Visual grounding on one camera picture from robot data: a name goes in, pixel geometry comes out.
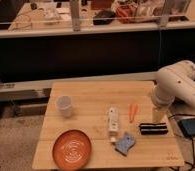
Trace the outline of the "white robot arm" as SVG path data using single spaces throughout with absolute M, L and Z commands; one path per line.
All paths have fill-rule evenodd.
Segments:
M 195 109 L 195 64 L 182 60 L 159 69 L 156 74 L 156 86 L 151 92 L 156 114 L 152 121 L 159 123 L 164 117 L 163 109 L 168 109 L 179 98 Z

